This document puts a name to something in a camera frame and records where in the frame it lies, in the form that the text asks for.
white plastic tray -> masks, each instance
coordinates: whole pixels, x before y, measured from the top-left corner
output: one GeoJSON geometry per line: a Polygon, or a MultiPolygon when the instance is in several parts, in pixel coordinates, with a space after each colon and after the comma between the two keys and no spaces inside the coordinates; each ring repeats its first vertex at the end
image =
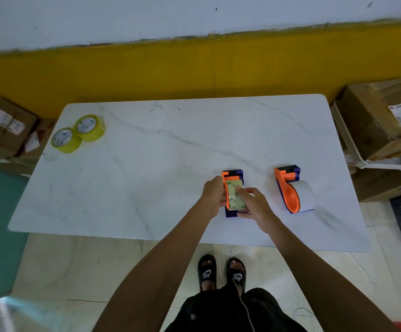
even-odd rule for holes
{"type": "Polygon", "coordinates": [[[359,151],[357,150],[356,145],[350,135],[350,132],[347,129],[347,125],[343,121],[343,118],[337,108],[336,101],[331,106],[331,114],[333,115],[334,122],[342,136],[345,144],[348,149],[348,156],[345,156],[347,163],[350,163],[360,169],[363,168],[372,168],[372,169],[396,169],[401,170],[401,156],[396,158],[390,158],[381,161],[364,161],[362,157],[360,157],[359,151]]]}

floor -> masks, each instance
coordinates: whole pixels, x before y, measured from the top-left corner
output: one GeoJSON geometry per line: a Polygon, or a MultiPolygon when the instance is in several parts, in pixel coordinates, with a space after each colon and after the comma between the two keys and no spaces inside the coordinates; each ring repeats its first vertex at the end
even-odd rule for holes
{"type": "MultiPolygon", "coordinates": [[[[392,320],[401,321],[401,235],[389,203],[361,204],[371,239],[366,253],[316,251],[392,320]]],[[[11,296],[0,300],[8,331],[91,331],[106,302],[156,241],[30,234],[11,296]]],[[[162,329],[184,300],[197,293],[197,261],[213,252],[218,265],[236,255],[245,262],[247,289],[270,291],[309,332],[322,331],[276,248],[200,244],[162,329]]],[[[224,284],[218,275],[218,284],[224,284]]]]}

nike sandal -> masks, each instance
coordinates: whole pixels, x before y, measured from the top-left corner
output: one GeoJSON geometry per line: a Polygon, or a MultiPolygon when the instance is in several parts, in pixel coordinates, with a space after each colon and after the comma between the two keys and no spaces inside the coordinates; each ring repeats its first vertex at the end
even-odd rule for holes
{"type": "Polygon", "coordinates": [[[204,255],[200,258],[198,262],[198,279],[199,279],[199,288],[202,292],[202,282],[203,281],[213,281],[214,288],[216,287],[216,260],[213,255],[204,255]],[[205,266],[202,265],[205,261],[210,260],[213,264],[206,264],[205,266]]]}
{"type": "Polygon", "coordinates": [[[245,265],[243,264],[243,262],[235,257],[232,257],[231,259],[229,259],[227,262],[227,284],[234,281],[237,285],[242,286],[242,295],[243,295],[245,292],[246,280],[247,280],[247,268],[245,268],[245,265]],[[231,266],[232,261],[239,262],[242,265],[242,267],[245,269],[245,271],[231,268],[230,266],[231,266]]]}

person's left arm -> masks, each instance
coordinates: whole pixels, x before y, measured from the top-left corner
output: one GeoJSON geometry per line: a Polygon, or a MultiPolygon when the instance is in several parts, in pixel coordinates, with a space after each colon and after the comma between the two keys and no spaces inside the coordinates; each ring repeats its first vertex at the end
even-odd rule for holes
{"type": "Polygon", "coordinates": [[[121,282],[93,332],[159,331],[205,229],[225,204],[223,180],[217,176],[205,183],[197,203],[121,282]]]}

forearm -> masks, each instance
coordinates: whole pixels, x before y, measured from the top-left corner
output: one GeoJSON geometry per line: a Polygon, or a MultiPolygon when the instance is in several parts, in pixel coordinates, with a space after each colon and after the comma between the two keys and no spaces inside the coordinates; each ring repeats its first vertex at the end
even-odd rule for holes
{"type": "Polygon", "coordinates": [[[373,302],[303,244],[277,217],[270,224],[270,238],[325,332],[398,331],[373,302]]]}
{"type": "Polygon", "coordinates": [[[159,331],[211,217],[199,200],[126,276],[93,331],[159,331]]]}

